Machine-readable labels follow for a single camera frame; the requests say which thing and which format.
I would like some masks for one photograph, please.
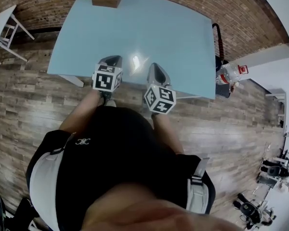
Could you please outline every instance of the plastic water bottle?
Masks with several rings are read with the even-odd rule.
[[[221,69],[216,73],[216,84],[233,84],[238,82],[242,75],[248,74],[249,70],[247,66],[239,66],[235,62],[225,64]]]

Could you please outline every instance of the light blue table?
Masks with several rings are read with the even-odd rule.
[[[117,9],[76,0],[58,36],[48,74],[83,86],[100,59],[120,55],[123,81],[146,84],[156,62],[172,87],[215,98],[215,57],[211,20],[168,0],[122,0]],[[135,71],[133,57],[140,67]]]

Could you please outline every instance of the brick wall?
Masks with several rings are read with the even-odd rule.
[[[15,15],[27,29],[62,26],[74,1],[0,0],[0,12],[17,4]],[[266,0],[171,1],[189,7],[220,25],[228,60],[289,42],[284,27]]]

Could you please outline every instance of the wooden floor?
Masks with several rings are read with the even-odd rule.
[[[0,194],[10,210],[28,195],[26,167],[45,133],[57,129],[90,88],[89,78],[84,79],[87,87],[78,88],[48,75],[56,34],[35,36],[33,43],[16,39],[13,44],[27,63],[0,50]],[[264,94],[246,80],[229,99],[180,100],[170,114],[185,152],[211,157],[208,173],[217,192],[212,214],[238,225],[242,222],[232,201],[257,187],[261,158],[277,154],[284,143],[276,127],[279,104]],[[118,106],[149,118],[142,95],[140,87],[122,84],[115,99]],[[266,189],[259,192],[264,195]]]

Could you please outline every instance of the logo on shorts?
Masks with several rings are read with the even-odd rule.
[[[78,143],[75,143],[76,145],[79,145],[79,144],[89,144],[89,141],[91,139],[78,139],[77,142]]]

